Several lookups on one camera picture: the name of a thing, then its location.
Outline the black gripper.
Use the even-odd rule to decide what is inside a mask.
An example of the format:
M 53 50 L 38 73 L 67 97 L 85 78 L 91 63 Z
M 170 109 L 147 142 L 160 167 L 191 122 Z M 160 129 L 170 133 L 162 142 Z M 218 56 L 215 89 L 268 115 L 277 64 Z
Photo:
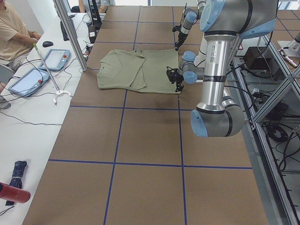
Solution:
M 181 92 L 184 88 L 184 85 L 182 84 L 182 81 L 176 81 L 176 90 L 175 92 Z
M 186 38 L 187 38 L 187 34 L 184 34 L 184 33 L 181 33 L 181 32 L 178 34 L 178 41 L 175 43 L 175 50 L 176 51 L 178 51 L 179 47 L 181 47 L 183 45 Z

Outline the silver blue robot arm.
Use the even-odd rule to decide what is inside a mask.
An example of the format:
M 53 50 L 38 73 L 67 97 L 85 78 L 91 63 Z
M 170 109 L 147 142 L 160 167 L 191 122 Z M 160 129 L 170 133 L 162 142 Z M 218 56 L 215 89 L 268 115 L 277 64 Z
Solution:
M 237 134 L 244 123 L 241 107 L 225 89 L 226 72 L 238 46 L 237 39 L 256 38 L 275 28 L 276 0 L 204 0 L 199 1 L 200 30 L 207 42 L 204 67 L 187 65 L 197 57 L 183 57 L 179 73 L 186 83 L 202 78 L 202 93 L 191 112 L 191 127 L 199 137 L 227 137 Z
M 192 27 L 197 24 L 197 21 L 201 21 L 201 16 L 204 11 L 204 7 L 206 6 L 206 0 L 198 0 L 197 1 L 197 10 L 193 10 L 187 6 L 185 6 L 182 12 L 182 22 L 180 25 L 175 25 L 172 29 L 172 32 L 179 32 L 178 33 L 178 40 L 175 42 L 175 50 L 178 51 L 179 48 L 184 44 L 186 41 Z

